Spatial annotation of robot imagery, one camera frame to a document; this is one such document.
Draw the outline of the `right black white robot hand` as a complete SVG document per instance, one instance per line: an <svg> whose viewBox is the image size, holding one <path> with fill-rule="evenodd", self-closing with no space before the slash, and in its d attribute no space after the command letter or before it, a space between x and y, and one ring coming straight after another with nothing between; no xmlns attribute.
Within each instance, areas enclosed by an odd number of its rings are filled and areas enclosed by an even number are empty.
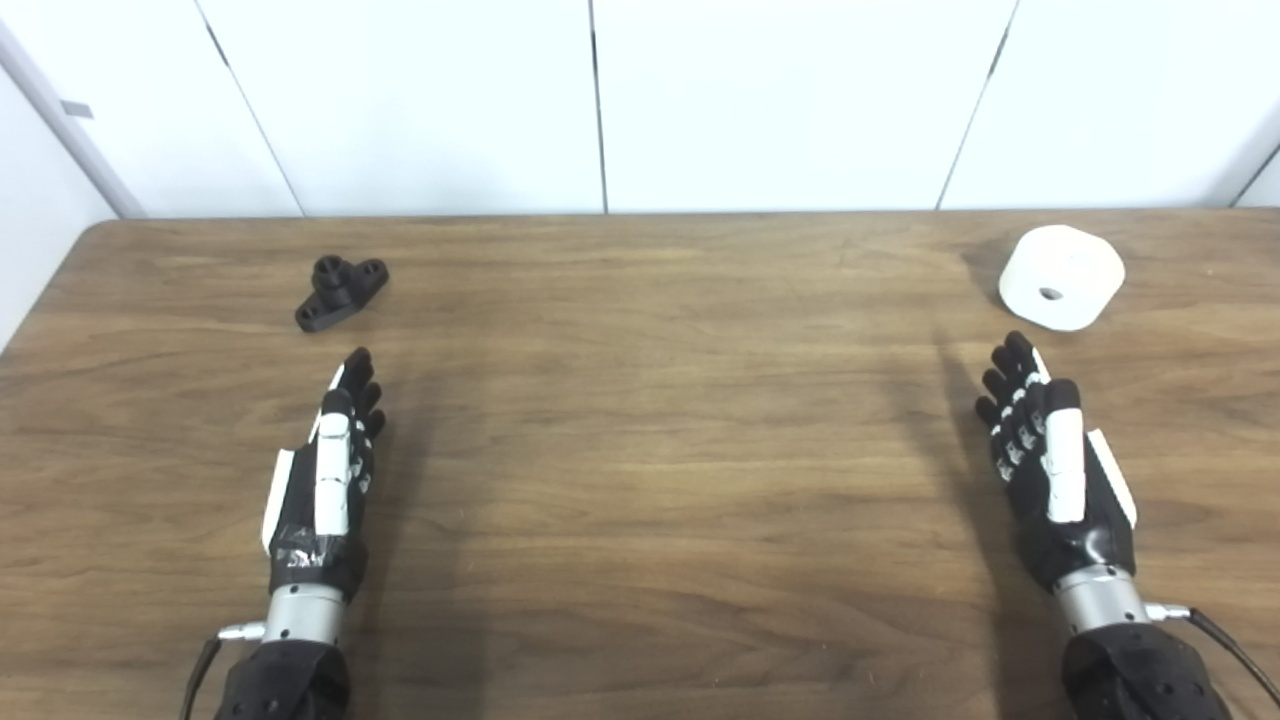
<svg viewBox="0 0 1280 720"><path fill-rule="evenodd" d="M1078 384L1052 375L1019 331L989 360L975 414L1012 510L1023 566L1047 591L1093 566L1135 575L1137 506L1114 457L1085 430Z"/></svg>

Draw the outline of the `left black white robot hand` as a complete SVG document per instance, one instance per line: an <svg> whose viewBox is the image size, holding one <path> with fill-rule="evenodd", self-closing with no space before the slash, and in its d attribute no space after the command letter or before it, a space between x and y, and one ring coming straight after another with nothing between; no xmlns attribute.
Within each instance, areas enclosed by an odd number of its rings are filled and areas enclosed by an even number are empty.
<svg viewBox="0 0 1280 720"><path fill-rule="evenodd" d="M387 424L374 375L370 350L357 347L338 366L306 443L276 455L261 530L270 592L325 585L351 602L364 583L365 510Z"/></svg>

